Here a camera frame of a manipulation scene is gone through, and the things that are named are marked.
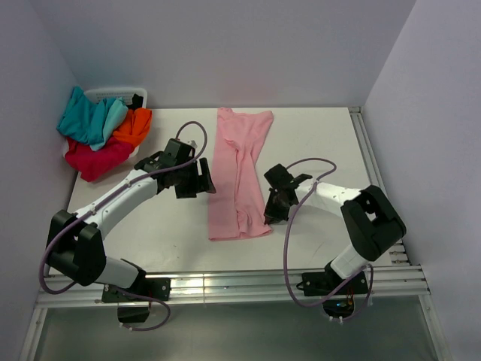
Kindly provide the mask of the pink t shirt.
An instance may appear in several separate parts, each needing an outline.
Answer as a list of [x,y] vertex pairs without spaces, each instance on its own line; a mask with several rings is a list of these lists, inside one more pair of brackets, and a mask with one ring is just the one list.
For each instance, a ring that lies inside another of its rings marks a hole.
[[256,163],[274,121],[271,111],[246,114],[217,110],[209,196],[208,238],[227,241],[258,238],[272,232],[265,224],[265,202]]

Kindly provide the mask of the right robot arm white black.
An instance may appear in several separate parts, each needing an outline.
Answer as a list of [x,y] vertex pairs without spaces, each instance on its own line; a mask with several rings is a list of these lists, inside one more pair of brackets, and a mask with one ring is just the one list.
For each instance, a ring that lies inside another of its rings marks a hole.
[[318,280],[303,279],[305,286],[319,286],[324,293],[342,293],[365,266],[377,261],[407,233],[404,221],[376,185],[356,189],[329,184],[309,174],[295,177],[281,164],[269,169],[264,177],[269,184],[265,223],[287,222],[283,246],[285,281],[289,280],[289,236],[294,216],[302,205],[338,216],[350,239],[350,244],[325,266]]

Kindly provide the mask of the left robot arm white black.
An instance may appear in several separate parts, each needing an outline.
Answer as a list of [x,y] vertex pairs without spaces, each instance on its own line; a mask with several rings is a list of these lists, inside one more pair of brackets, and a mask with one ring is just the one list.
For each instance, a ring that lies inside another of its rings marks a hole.
[[136,207],[169,188],[174,188],[178,199],[216,192],[207,159],[190,143],[175,138],[163,151],[140,160],[99,199],[73,213],[58,211],[50,223],[41,266],[54,268],[73,284],[117,288],[129,300],[147,295],[146,271],[107,256],[104,240]]

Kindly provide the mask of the orange t shirt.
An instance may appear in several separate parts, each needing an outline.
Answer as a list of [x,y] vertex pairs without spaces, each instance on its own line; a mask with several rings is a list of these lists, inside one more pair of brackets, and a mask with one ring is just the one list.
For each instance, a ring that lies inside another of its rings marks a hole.
[[128,109],[124,121],[113,131],[113,137],[138,147],[150,131],[152,117],[153,113],[150,109]]

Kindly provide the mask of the black t shirt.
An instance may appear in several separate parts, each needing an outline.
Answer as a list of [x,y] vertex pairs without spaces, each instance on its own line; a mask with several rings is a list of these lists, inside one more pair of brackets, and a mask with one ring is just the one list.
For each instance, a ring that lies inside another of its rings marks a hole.
[[129,109],[137,110],[144,106],[144,97],[135,93],[132,96],[132,103],[129,105]]

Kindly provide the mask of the magenta t shirt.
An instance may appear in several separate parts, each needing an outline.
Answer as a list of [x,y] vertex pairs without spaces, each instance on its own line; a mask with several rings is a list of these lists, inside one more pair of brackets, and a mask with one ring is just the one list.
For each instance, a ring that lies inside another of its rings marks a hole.
[[100,150],[92,150],[89,145],[71,138],[66,138],[66,141],[68,146],[64,155],[65,161],[87,182],[96,181],[103,174],[125,162],[135,149],[132,144],[114,137],[111,137]]

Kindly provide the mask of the teal t shirt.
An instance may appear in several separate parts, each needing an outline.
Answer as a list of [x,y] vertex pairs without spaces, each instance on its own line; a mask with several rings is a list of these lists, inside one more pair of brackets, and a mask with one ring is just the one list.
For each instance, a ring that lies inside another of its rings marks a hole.
[[56,129],[61,135],[98,151],[124,121],[127,112],[128,107],[121,98],[94,103],[76,86]]

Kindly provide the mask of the white laundry basket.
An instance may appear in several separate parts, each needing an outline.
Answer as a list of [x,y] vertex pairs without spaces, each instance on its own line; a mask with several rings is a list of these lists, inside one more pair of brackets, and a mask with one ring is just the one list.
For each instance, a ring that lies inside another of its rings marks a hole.
[[[84,91],[86,97],[94,103],[100,102],[102,99],[106,98],[121,98],[129,109],[129,105],[132,103],[132,96],[137,93],[140,96],[144,97],[144,106],[143,108],[147,108],[147,92],[144,89],[129,89],[129,88],[122,88],[122,89],[91,89]],[[135,156],[138,152],[138,147],[135,147],[134,151],[128,157],[131,159]]]

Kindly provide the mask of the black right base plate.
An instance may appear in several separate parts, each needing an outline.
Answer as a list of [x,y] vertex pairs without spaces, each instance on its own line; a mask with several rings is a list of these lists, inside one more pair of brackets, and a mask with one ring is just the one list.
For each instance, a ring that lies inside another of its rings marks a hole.
[[[305,272],[301,275],[301,282],[296,288],[304,293],[304,296],[327,296],[334,288],[343,282],[335,272]],[[342,286],[336,293],[340,295],[361,295],[368,291],[368,281],[362,272],[356,275],[349,283]]]

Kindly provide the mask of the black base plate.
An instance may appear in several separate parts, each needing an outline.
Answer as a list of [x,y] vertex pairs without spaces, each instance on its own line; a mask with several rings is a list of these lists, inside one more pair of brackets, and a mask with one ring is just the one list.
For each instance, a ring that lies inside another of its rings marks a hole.
[[[343,282],[335,272],[305,272],[301,275],[301,282],[296,288],[304,293],[304,296],[327,296],[334,288]],[[368,291],[368,281],[362,272],[356,275],[349,283],[342,286],[336,293],[340,295],[361,295]]]
[[127,289],[106,285],[102,292],[101,301],[103,303],[144,302],[142,297],[168,301],[170,291],[170,278],[144,278]]

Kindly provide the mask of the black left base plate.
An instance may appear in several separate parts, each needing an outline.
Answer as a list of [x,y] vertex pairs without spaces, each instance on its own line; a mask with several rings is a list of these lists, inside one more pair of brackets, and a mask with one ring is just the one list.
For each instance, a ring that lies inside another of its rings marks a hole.
[[170,291],[170,278],[144,278],[127,289],[106,285],[102,292],[101,301],[103,303],[144,302],[142,297],[168,301]]

